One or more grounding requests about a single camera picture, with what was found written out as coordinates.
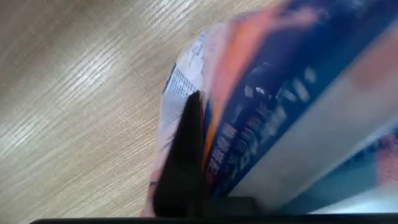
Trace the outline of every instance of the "blue label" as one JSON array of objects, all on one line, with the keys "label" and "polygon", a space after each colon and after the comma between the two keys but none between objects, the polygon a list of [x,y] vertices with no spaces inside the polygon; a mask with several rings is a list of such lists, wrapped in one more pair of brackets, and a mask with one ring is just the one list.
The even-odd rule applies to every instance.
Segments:
[{"label": "blue label", "polygon": [[310,5],[323,12],[311,29],[267,36],[237,84],[206,163],[205,175],[217,185],[214,196],[227,195],[395,16],[386,2],[373,1],[361,16],[345,3],[322,2]]}]

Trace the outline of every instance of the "package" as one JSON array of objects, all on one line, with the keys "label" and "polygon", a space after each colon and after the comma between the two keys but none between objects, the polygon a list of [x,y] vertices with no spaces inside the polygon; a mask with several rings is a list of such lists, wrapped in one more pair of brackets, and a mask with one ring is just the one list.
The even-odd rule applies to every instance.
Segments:
[{"label": "package", "polygon": [[196,90],[212,197],[252,196],[278,210],[362,149],[398,115],[396,12],[390,0],[284,1],[204,30],[162,95],[143,215],[153,215],[157,179]]}]

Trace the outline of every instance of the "light wooden surface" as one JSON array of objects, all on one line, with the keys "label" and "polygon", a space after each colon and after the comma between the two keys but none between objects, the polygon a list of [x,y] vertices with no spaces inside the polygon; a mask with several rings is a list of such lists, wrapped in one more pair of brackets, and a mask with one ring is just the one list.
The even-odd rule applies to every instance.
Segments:
[{"label": "light wooden surface", "polygon": [[0,223],[138,216],[187,42],[267,1],[0,1]]}]

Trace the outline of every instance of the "black object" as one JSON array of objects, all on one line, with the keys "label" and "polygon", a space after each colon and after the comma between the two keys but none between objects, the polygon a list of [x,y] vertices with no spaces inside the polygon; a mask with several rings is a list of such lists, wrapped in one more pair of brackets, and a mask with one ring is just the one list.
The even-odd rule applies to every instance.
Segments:
[{"label": "black object", "polygon": [[396,224],[398,215],[294,215],[224,218],[59,218],[37,220],[31,224],[145,224],[145,223],[191,223],[191,224]]},{"label": "black object", "polygon": [[158,217],[197,217],[203,200],[200,93],[188,97],[154,194]]},{"label": "black object", "polygon": [[203,113],[200,92],[188,97],[154,194],[157,217],[225,217],[258,215],[254,199],[205,198]]}]

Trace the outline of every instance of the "wood grain surface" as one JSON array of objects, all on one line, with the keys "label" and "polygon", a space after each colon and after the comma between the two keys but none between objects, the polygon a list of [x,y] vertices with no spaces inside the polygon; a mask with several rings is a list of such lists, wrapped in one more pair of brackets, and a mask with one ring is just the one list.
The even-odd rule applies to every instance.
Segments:
[{"label": "wood grain surface", "polygon": [[138,216],[177,54],[268,2],[0,1],[0,223]]}]

